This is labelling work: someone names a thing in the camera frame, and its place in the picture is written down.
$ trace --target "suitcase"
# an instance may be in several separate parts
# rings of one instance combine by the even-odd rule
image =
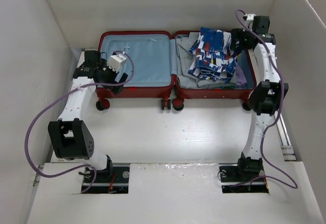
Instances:
[[[111,55],[114,51],[127,52],[135,62],[134,78],[124,85],[116,96],[106,88],[97,87],[98,101],[106,98],[162,98],[161,109],[171,109],[169,99],[172,87],[176,89],[173,107],[180,111],[185,99],[225,98],[241,99],[246,102],[251,91],[256,87],[256,78],[247,51],[241,54],[238,64],[241,66],[248,86],[243,89],[185,89],[178,83],[176,38],[189,35],[190,31],[176,32],[174,38],[164,31],[143,32],[106,32],[101,36],[98,50],[102,55]],[[131,74],[128,62],[124,72]]]

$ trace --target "folded gray clothing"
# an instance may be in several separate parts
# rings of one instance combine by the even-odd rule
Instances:
[[[186,89],[214,89],[236,85],[236,75],[233,76],[230,83],[225,83],[222,80],[202,80],[188,73],[190,66],[196,58],[189,52],[189,49],[197,41],[198,36],[198,32],[191,32],[189,37],[176,38],[179,85]]]

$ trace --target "patterned fabric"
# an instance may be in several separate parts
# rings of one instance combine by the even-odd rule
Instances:
[[[230,82],[239,58],[230,50],[230,44],[230,33],[202,27],[198,40],[189,50],[196,56],[189,74],[199,79]]]

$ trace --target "red wire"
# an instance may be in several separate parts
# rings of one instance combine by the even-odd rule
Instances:
[[[110,187],[108,187],[108,191],[107,191],[107,193],[109,193],[110,190],[112,190],[112,184],[113,184],[113,182],[114,182],[114,180],[115,180],[115,178],[116,178],[116,175],[117,175],[117,173],[115,173],[115,174],[113,175],[113,179],[112,179],[112,181],[111,181],[111,183],[110,183]]]

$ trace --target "caster wheel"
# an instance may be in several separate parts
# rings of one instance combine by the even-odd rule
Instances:
[[[251,109],[248,107],[247,103],[243,103],[243,104],[242,104],[242,108],[243,108],[245,111],[251,111]]]
[[[96,102],[96,108],[99,111],[103,111],[105,109],[109,109],[110,108],[110,102],[107,99],[103,99],[101,101],[97,101]]]
[[[164,101],[164,99],[161,100],[161,109],[162,110],[165,109],[165,101]]]
[[[168,100],[168,110],[171,110],[171,99]]]
[[[183,108],[184,108],[184,104],[183,104],[183,101],[180,99],[180,98],[175,98],[173,99],[173,108],[176,110],[176,111],[182,111]]]

